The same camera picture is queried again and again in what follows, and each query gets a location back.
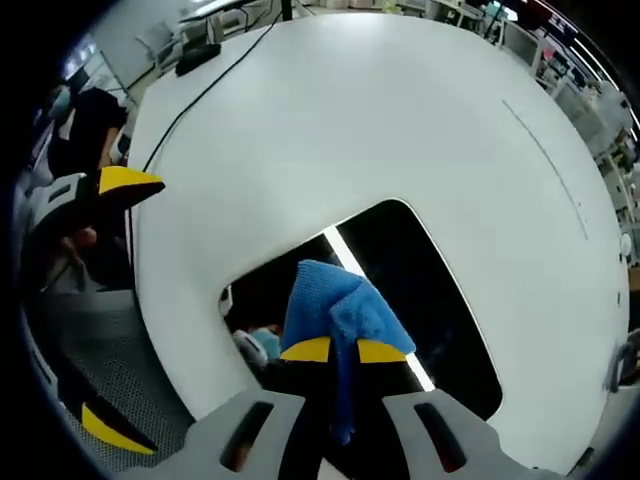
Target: chair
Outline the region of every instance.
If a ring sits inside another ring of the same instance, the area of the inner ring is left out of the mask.
[[[170,70],[182,56],[180,38],[174,36],[164,21],[137,35],[136,40],[144,47],[147,59],[153,62],[153,68],[160,75]]]

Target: fluorescent light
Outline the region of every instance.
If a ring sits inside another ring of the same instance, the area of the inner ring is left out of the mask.
[[[329,227],[325,229],[323,232],[324,236],[327,238],[329,245],[333,248],[333,251],[338,256],[338,260],[344,267],[347,272],[355,273],[356,275],[360,275],[361,277],[365,277],[364,270],[356,260],[356,257],[353,256],[351,250],[347,246],[344,238],[338,232],[336,227]]]
[[[596,72],[593,67],[591,65],[589,65],[589,63],[584,59],[584,57],[582,55],[580,55],[578,53],[578,51],[573,48],[573,47],[569,47],[569,50],[571,50],[573,52],[573,54],[578,57],[578,59],[580,59],[580,61],[584,64],[585,67],[587,67],[589,69],[589,71],[591,73],[593,73],[593,76],[596,77],[596,79],[601,82],[602,81],[602,77],[600,75],[598,75],[598,72]]]
[[[547,10],[549,10],[551,13],[554,13],[563,24],[565,24],[567,27],[569,27],[574,32],[578,33],[578,28],[575,25],[573,25],[569,20],[567,20],[566,17],[562,13],[560,13],[558,10],[556,10],[555,8],[553,8],[550,5],[547,5],[544,2],[541,2],[540,0],[534,0],[534,1],[538,5],[541,5],[544,8],[546,8]]]
[[[613,78],[611,78],[611,75],[609,75],[609,73],[605,70],[605,68],[598,61],[598,59],[596,57],[594,57],[593,54],[589,50],[587,50],[587,47],[585,47],[582,44],[582,42],[580,42],[580,40],[578,40],[577,38],[574,39],[574,40],[578,45],[580,45],[582,47],[582,49],[585,52],[587,52],[587,55],[589,55],[591,57],[591,60],[593,60],[593,62],[598,66],[598,68],[602,71],[602,73],[604,73],[604,76],[607,77],[607,80],[609,80],[611,82],[611,85],[613,85],[616,90],[620,91],[620,87],[618,87],[618,85],[616,85],[616,82],[613,81]]]
[[[422,364],[418,360],[418,357],[416,357],[415,353],[407,355],[407,364],[425,392],[435,390],[435,385],[429,378],[429,375],[427,375],[427,372],[424,371],[424,368],[422,368]]]
[[[356,275],[366,278],[367,276],[364,274],[364,270],[362,270],[362,267],[356,260],[353,252],[349,249],[347,243],[344,241],[344,238],[342,238],[342,235],[340,235],[340,232],[338,232],[338,229],[333,226],[324,229],[322,233],[329,242],[329,245],[331,245],[331,248],[338,257],[338,260],[340,260],[344,269],[348,272],[355,273]],[[415,353],[410,353],[406,358],[407,365],[409,365],[409,368],[418,379],[418,382],[424,391],[430,392],[433,390],[435,386],[429,378],[429,375],[427,375],[427,372],[422,367],[422,364],[416,357]]]
[[[69,60],[65,65],[65,69],[67,70],[66,75],[71,75],[76,68],[78,68],[76,62],[73,60]]]
[[[633,108],[629,107],[629,112],[631,113],[631,117],[633,117],[633,121],[636,122],[636,127],[640,129],[640,122],[638,122],[638,117],[636,117],[636,112],[633,111]]]

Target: person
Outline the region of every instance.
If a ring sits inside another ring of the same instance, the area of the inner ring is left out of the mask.
[[[60,81],[48,98],[48,117],[54,122],[49,144],[49,170],[54,178],[91,173],[112,163],[109,152],[127,121],[118,100],[99,88],[74,94]]]
[[[86,227],[55,242],[45,253],[45,280],[40,291],[85,291],[87,278],[99,291],[130,289],[133,278],[126,245],[120,240]]]

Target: person's arm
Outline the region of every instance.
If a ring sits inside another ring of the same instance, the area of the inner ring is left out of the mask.
[[[78,248],[89,248],[96,245],[98,234],[91,228],[82,228],[76,231],[70,237],[64,237],[60,240],[60,248],[62,254],[69,259],[69,263],[74,267],[82,265],[82,258]]]
[[[111,165],[113,160],[111,159],[109,152],[111,151],[113,142],[115,142],[116,137],[118,136],[118,132],[119,130],[113,127],[107,130],[107,138],[105,139],[104,145],[102,146],[102,153],[100,155],[100,162],[98,162],[98,169]]]

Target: dark opening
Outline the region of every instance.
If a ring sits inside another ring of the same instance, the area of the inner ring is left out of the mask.
[[[258,402],[251,407],[220,457],[220,463],[233,472],[240,472],[249,457],[251,447],[258,438],[273,405]]]
[[[464,467],[467,459],[462,453],[456,437],[451,433],[447,422],[444,421],[438,410],[430,403],[423,403],[416,405],[415,411],[436,447],[444,471],[451,473]]]
[[[416,357],[434,385],[482,419],[491,417],[502,388],[489,353],[454,278],[411,208],[385,200],[337,225],[337,231],[413,338]],[[341,265],[339,255],[319,234],[233,282],[232,306],[225,312],[229,329],[279,332],[298,262]],[[262,381],[261,371],[253,371]]]
[[[51,194],[51,196],[49,197],[49,203],[53,202],[60,195],[64,195],[69,190],[71,190],[71,185],[65,185],[64,187],[59,188],[58,190],[56,190]]]

